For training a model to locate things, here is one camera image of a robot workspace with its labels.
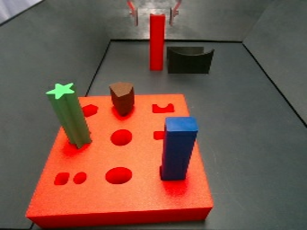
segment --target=red pillar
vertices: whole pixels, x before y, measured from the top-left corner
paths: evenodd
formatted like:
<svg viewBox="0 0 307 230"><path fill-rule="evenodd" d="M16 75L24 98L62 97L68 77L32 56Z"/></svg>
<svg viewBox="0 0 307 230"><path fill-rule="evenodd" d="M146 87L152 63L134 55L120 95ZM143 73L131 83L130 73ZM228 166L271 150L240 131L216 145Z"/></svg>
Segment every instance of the red pillar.
<svg viewBox="0 0 307 230"><path fill-rule="evenodd" d="M163 70L166 14L150 14L150 70Z"/></svg>

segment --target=green peg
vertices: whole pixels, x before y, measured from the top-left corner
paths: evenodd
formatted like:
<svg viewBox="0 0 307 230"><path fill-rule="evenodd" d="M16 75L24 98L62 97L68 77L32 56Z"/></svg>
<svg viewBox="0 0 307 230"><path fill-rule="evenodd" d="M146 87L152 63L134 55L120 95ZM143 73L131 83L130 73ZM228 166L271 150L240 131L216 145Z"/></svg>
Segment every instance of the green peg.
<svg viewBox="0 0 307 230"><path fill-rule="evenodd" d="M76 87L71 84L55 84L47 93L58 119L63 125L71 144L80 148L91 143L88 124L80 107Z"/></svg>

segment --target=table surface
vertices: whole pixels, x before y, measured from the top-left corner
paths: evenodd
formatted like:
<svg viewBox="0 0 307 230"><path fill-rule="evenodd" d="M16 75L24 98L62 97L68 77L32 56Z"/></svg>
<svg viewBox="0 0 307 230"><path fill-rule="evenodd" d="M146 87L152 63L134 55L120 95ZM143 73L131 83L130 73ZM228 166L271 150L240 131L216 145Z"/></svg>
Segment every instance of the table surface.
<svg viewBox="0 0 307 230"><path fill-rule="evenodd" d="M108 85L119 81L132 83L136 94L184 94L199 124L215 207L206 221L95 228L303 229L307 129L295 112L242 43L167 42L167 46L215 49L210 74L168 75L167 67L151 72L148 42L114 41L88 96L110 94Z"/></svg>

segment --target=gray wall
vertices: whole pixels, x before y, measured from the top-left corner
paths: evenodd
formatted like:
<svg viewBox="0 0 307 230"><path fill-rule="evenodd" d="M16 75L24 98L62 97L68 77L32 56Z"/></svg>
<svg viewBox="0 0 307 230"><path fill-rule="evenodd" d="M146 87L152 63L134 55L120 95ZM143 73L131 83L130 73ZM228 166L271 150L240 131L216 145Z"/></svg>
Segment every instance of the gray wall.
<svg viewBox="0 0 307 230"><path fill-rule="evenodd" d="M87 93L110 39L100 0L52 0L0 27L0 228L24 217L60 127L44 93L76 83Z"/></svg>
<svg viewBox="0 0 307 230"><path fill-rule="evenodd" d="M307 122L307 1L276 0L243 43Z"/></svg>
<svg viewBox="0 0 307 230"><path fill-rule="evenodd" d="M100 1L107 31L112 39L148 39L148 15L166 13L167 39L242 41L272 0L183 0L175 24L170 9L176 1L135 0L139 26L134 26L124 0Z"/></svg>

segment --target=blue block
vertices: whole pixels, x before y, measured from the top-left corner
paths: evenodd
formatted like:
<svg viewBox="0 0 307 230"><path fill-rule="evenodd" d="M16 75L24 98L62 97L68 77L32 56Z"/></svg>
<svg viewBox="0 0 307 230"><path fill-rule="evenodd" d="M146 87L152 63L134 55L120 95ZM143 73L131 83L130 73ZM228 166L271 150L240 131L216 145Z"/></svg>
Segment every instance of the blue block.
<svg viewBox="0 0 307 230"><path fill-rule="evenodd" d="M166 119L160 167L160 179L163 181L186 179L196 132L198 125L194 117L171 117Z"/></svg>

